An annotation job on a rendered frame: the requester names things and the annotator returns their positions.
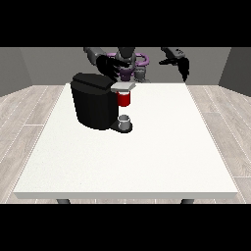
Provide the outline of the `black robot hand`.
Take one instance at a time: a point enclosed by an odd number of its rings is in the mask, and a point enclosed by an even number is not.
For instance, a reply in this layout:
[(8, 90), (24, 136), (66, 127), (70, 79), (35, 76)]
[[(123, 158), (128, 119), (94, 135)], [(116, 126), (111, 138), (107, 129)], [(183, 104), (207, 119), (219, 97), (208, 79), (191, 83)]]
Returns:
[(185, 57), (165, 59), (160, 61), (159, 64), (177, 66), (183, 81), (186, 81), (189, 76), (189, 60)]
[(106, 55), (100, 55), (96, 59), (96, 67), (102, 75), (108, 76), (111, 80), (116, 81), (119, 77), (119, 67), (128, 68), (129, 64), (117, 59), (110, 58)]

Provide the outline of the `pale grey machine lid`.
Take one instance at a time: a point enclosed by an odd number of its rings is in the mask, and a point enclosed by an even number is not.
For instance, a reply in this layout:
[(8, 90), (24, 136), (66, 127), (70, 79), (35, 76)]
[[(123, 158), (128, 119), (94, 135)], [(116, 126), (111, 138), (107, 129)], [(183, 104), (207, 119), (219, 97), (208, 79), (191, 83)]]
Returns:
[(112, 92), (130, 92), (136, 87), (134, 82), (122, 81), (116, 82), (111, 86)]

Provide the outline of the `red pod holder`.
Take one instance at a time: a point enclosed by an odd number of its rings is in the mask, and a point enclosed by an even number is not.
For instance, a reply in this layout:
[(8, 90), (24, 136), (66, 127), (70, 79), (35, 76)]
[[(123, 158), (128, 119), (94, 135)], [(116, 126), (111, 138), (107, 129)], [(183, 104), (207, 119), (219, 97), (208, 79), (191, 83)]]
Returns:
[(120, 107), (126, 107), (130, 104), (130, 93), (129, 92), (118, 92), (118, 105)]

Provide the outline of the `black coffee machine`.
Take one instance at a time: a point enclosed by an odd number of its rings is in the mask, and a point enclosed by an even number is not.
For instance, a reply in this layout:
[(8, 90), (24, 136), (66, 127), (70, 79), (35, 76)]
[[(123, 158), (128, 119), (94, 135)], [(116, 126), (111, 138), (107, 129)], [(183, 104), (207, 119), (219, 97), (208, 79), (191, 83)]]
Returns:
[(112, 92), (116, 83), (108, 76), (78, 73), (71, 82), (71, 91), (78, 121), (92, 129), (113, 129), (120, 133), (132, 131), (132, 123), (127, 130), (119, 129), (118, 92)]

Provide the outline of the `small grey cup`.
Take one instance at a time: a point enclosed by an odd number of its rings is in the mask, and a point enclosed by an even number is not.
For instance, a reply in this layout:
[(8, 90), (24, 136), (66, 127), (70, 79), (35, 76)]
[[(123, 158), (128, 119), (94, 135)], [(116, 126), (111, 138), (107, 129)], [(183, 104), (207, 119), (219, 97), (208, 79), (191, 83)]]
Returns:
[(130, 127), (130, 118), (128, 115), (120, 115), (118, 117), (119, 129), (127, 130)]

